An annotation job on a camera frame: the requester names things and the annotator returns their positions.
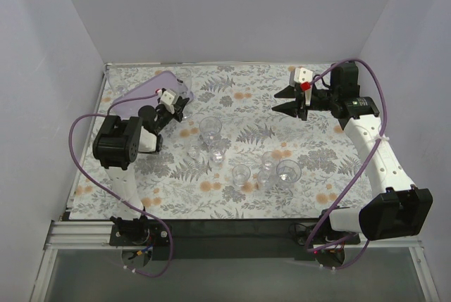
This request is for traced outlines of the clear champagne flute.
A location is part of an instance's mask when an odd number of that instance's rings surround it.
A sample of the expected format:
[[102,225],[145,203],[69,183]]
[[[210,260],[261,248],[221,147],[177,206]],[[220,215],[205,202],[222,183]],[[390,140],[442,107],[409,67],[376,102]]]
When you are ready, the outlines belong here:
[[175,74],[179,83],[179,95],[182,98],[188,98],[188,102],[183,110],[183,119],[186,120],[190,116],[189,104],[192,101],[192,73],[188,68],[181,68]]

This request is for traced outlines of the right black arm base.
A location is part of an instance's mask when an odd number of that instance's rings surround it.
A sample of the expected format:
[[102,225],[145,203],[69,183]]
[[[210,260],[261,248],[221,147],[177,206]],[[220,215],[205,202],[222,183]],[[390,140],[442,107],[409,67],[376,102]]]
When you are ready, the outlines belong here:
[[[288,232],[297,244],[305,246],[314,227],[313,223],[292,222],[288,227]],[[325,222],[313,237],[308,249],[327,245],[311,254],[319,265],[336,269],[345,263],[345,246],[359,243],[360,237],[357,233],[334,231],[331,229],[330,223]]]

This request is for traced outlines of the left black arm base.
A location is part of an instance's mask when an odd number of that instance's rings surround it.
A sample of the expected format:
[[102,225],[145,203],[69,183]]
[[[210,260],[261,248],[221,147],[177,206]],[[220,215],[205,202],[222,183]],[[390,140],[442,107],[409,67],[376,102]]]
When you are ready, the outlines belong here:
[[110,246],[132,247],[122,252],[126,265],[144,268],[152,259],[153,250],[162,247],[168,251],[170,244],[168,232],[158,222],[145,216],[133,220],[110,217],[113,223],[109,239]]

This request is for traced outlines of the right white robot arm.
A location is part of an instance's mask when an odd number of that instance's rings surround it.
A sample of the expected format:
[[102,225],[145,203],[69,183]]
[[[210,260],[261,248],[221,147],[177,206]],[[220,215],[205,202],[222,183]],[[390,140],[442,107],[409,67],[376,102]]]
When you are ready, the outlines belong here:
[[372,98],[362,96],[359,86],[359,59],[341,61],[326,70],[330,82],[319,89],[316,75],[306,68],[290,73],[289,85],[275,96],[287,103],[275,112],[306,120],[309,111],[328,111],[354,144],[362,166],[355,175],[365,174],[372,200],[362,208],[341,208],[337,202],[321,214],[308,240],[322,236],[344,240],[363,234],[369,241],[418,235],[431,209],[433,197],[418,188],[400,165],[385,135],[387,108],[377,107]]

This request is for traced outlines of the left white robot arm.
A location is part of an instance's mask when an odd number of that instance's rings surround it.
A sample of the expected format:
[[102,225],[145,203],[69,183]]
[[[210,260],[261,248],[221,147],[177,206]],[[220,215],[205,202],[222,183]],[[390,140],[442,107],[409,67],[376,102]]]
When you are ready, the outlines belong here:
[[94,139],[92,152],[111,180],[111,191],[119,200],[111,221],[122,237],[133,243],[149,235],[148,219],[137,193],[134,163],[138,155],[158,154],[163,145],[161,130],[171,121],[183,120],[190,99],[163,90],[156,106],[142,106],[135,116],[122,119],[107,115]]

